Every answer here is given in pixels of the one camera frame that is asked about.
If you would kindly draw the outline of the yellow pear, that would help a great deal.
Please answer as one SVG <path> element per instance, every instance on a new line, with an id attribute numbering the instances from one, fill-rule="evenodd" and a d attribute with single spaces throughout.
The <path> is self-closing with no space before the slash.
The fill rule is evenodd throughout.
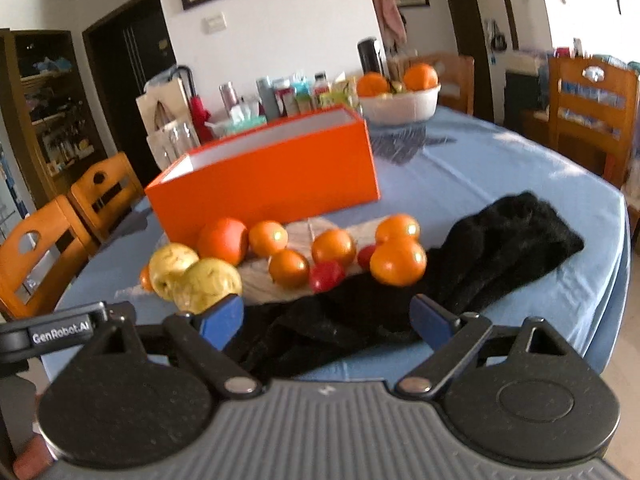
<path id="1" fill-rule="evenodd" d="M 172 299 L 179 310 L 199 314 L 227 296 L 241 296 L 242 292 L 241 275 L 235 266 L 217 258 L 203 258 L 178 278 Z"/>
<path id="2" fill-rule="evenodd" d="M 198 260 L 198 253 L 183 244 L 169 243 L 157 249 L 149 261 L 151 286 L 157 296 L 171 301 L 178 279 Z"/>

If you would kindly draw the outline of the wooden chair near left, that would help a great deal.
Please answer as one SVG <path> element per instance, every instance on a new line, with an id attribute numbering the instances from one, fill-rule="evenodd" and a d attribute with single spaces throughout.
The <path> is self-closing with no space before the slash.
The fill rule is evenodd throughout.
<path id="1" fill-rule="evenodd" d="M 27 299 L 18 296 L 45 256 L 58 252 L 50 269 Z M 98 251 L 70 200 L 56 196 L 22 220 L 1 244 L 1 313 L 8 321 L 54 310 L 67 286 Z"/>

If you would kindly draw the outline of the large orange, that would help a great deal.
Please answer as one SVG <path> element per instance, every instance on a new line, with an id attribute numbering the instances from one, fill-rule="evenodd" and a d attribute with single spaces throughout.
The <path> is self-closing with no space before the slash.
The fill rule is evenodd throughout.
<path id="1" fill-rule="evenodd" d="M 248 249 L 248 229 L 245 224 L 232 218 L 220 218 L 209 222 L 201 229 L 196 250 L 201 258 L 216 258 L 241 264 Z"/>

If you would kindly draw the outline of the black knitted cloth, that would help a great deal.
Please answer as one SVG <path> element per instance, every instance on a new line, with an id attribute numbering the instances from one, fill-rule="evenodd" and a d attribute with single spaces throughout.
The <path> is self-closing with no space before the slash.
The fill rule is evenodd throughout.
<path id="1" fill-rule="evenodd" d="M 224 354 L 266 382 L 383 344 L 413 344 L 419 338 L 409 321 L 413 296 L 423 294 L 453 314 L 482 312 L 584 247 L 535 194 L 503 196 L 454 224 L 444 244 L 427 252 L 416 284 L 397 288 L 356 274 L 318 295 L 249 306 Z"/>

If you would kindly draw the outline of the red cherry tomato right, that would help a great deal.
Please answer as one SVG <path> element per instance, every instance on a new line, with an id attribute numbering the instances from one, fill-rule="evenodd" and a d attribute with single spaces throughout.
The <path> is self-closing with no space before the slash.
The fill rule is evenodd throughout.
<path id="1" fill-rule="evenodd" d="M 358 252 L 357 263 L 358 263 L 358 266 L 360 266 L 360 269 L 363 270 L 363 272 L 370 271 L 370 262 L 375 251 L 376 251 L 376 245 L 372 244 L 372 245 L 364 246 Z"/>

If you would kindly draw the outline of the red cherry tomato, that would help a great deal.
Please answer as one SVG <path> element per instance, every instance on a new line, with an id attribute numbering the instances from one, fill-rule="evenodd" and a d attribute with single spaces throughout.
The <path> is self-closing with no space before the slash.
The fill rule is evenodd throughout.
<path id="1" fill-rule="evenodd" d="M 311 290 L 327 292 L 341 284 L 346 278 L 346 272 L 337 261 L 320 262 L 313 266 L 309 273 L 309 286 Z"/>
<path id="2" fill-rule="evenodd" d="M 370 262 L 375 251 L 376 251 L 376 245 L 372 244 L 372 245 L 364 246 L 358 252 L 357 263 L 358 263 L 358 266 L 360 266 L 360 269 L 363 270 L 363 272 L 370 271 Z"/>

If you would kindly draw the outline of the clear glass jar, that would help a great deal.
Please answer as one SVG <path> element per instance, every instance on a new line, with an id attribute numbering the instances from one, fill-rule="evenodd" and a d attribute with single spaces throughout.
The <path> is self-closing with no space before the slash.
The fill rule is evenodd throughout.
<path id="1" fill-rule="evenodd" d="M 173 122 L 169 127 L 169 142 L 179 157 L 198 147 L 198 136 L 190 122 Z"/>

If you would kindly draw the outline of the orange cardboard box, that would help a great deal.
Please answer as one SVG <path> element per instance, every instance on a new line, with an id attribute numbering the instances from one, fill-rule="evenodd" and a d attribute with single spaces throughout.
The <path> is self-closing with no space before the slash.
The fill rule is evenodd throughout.
<path id="1" fill-rule="evenodd" d="M 194 148 L 145 189 L 170 240 L 192 246 L 207 223 L 290 223 L 376 202 L 367 124 L 336 106 Z"/>

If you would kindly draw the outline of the green tissue box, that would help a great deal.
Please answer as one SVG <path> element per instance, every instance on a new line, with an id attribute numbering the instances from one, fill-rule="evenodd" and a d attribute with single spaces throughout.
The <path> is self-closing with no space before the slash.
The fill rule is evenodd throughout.
<path id="1" fill-rule="evenodd" d="M 206 122 L 205 127 L 209 130 L 214 139 L 222 139 L 226 136 L 234 136 L 235 134 L 263 126 L 266 123 L 267 118 L 265 118 L 264 115 L 257 115 L 250 118 L 243 118 L 241 120 L 228 118 L 221 122 Z"/>

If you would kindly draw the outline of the paper shopping bag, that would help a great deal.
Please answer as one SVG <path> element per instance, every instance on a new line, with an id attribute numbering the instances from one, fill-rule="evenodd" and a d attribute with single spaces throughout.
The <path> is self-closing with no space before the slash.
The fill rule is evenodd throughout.
<path id="1" fill-rule="evenodd" d="M 146 143 L 160 168 L 167 169 L 177 157 L 169 142 L 169 127 L 173 122 L 192 122 L 186 83 L 176 72 L 178 65 L 163 70 L 143 87 L 136 99 L 138 110 L 146 131 Z"/>

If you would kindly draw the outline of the grey tall bottle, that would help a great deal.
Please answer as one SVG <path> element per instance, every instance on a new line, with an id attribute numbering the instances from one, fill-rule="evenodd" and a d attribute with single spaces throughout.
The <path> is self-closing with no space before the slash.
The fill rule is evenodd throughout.
<path id="1" fill-rule="evenodd" d="M 280 118 L 280 110 L 274 95 L 272 83 L 269 77 L 262 77 L 256 80 L 256 88 L 260 102 L 262 102 L 262 108 L 264 109 L 265 116 L 268 122 L 273 122 Z"/>

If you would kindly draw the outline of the orange in bowl right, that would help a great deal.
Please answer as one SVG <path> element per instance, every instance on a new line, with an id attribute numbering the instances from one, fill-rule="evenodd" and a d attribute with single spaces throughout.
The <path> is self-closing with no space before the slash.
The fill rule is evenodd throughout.
<path id="1" fill-rule="evenodd" d="M 402 82 L 408 91 L 426 91 L 439 86 L 439 76 L 430 64 L 416 63 L 405 70 Z"/>

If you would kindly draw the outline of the orange in bowl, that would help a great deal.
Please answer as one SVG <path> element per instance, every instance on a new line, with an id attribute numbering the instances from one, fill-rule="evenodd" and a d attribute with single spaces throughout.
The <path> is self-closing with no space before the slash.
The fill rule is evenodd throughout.
<path id="1" fill-rule="evenodd" d="M 356 90 L 357 96 L 369 99 L 390 93 L 392 87 L 385 76 L 377 72 L 370 72 L 357 80 Z"/>
<path id="2" fill-rule="evenodd" d="M 408 91 L 426 91 L 439 86 L 439 76 L 430 64 L 416 63 L 405 70 L 402 82 Z"/>

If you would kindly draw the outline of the orange in bowl left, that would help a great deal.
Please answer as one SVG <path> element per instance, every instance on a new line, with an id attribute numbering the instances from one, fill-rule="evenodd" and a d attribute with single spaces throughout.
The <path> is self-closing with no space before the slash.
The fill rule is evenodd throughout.
<path id="1" fill-rule="evenodd" d="M 385 76 L 377 72 L 370 72 L 357 80 L 356 90 L 357 96 L 369 99 L 390 93 L 392 87 Z"/>

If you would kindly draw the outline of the wooden chair right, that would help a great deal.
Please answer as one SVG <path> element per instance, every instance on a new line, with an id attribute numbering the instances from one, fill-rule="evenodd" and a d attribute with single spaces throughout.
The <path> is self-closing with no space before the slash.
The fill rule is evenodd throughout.
<path id="1" fill-rule="evenodd" d="M 634 146 L 639 76 L 597 58 L 550 58 L 549 144 L 577 139 L 605 154 L 603 179 L 620 188 Z"/>

